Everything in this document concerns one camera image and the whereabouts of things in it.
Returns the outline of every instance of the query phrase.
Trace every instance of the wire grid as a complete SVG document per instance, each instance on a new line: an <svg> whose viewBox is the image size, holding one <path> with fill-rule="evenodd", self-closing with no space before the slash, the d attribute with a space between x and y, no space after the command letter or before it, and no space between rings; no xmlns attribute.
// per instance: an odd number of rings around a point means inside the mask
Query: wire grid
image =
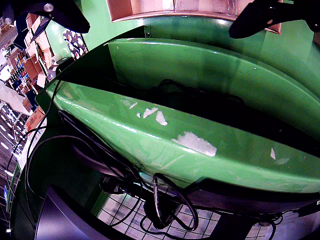
<svg viewBox="0 0 320 240"><path fill-rule="evenodd" d="M134 207L137 200L137 198L131 197L128 194L111 194L106 200L103 208L101 208L98 218L108 225L115 224L128 214L128 212ZM170 240L170 237L163 234L152 235L144 232L140 228L140 222L146 215L144 211L144 204L145 201L141 199L134 212L122 223L114 226L113 228L136 240ZM186 231L176 221L173 221L169 226L158 231L153 227L148 218L144 221L143 226L152 232L167 232L173 236L183 239L202 239L209 237L217 225L220 215L207 210L197 210L197 213L199 216L199 226L194 231ZM187 206L184 205L178 212L177 216L183 222L189 223L189 226L191 226L193 217ZM267 229L267 226L260 226L256 224L251 228L246 239L264 240L266 238Z"/></svg>

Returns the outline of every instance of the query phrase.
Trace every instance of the green curved panel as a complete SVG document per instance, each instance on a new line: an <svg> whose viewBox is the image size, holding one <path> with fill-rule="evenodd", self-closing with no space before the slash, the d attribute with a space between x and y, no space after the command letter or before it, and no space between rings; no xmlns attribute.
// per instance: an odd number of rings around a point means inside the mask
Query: green curved panel
<svg viewBox="0 0 320 240"><path fill-rule="evenodd" d="M117 39L108 46L121 83L149 89L171 79L204 91L228 93L320 140L319 98L296 80L253 58L168 39Z"/></svg>
<svg viewBox="0 0 320 240"><path fill-rule="evenodd" d="M49 86L49 95L56 83ZM208 177L270 191L320 190L317 157L233 127L68 82L61 83L55 103L102 136L142 171L171 176L181 187ZM162 111L166 126L156 121L156 113L142 117L146 108L153 107ZM174 141L185 132L207 141L217 149L216 154L209 156ZM275 159L271 157L272 149Z"/></svg>

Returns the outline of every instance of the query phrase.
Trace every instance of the metal wire rack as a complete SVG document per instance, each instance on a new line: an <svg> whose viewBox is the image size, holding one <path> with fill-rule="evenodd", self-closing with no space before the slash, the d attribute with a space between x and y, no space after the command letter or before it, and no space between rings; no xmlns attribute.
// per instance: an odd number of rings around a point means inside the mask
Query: metal wire rack
<svg viewBox="0 0 320 240"><path fill-rule="evenodd" d="M128 194L111 194L101 208L98 218L108 225L114 224L128 214L137 200L137 198L131 197ZM134 212L124 220L124 222L113 228L137 240L170 240L171 238L164 236L163 234L148 234L140 228L140 222L146 215L144 204L145 201L141 199ZM181 228L176 221L173 221L161 231L183 239L202 239L209 237L214 230L220 215L207 210L197 210L197 212L199 216L199 227L196 230L186 231ZM185 223L192 224L192 215L187 206L183 206L177 216ZM152 232L158 232L148 219L144 221L143 225ZM266 238L267 229L267 226L254 225L246 239L264 240Z"/></svg>

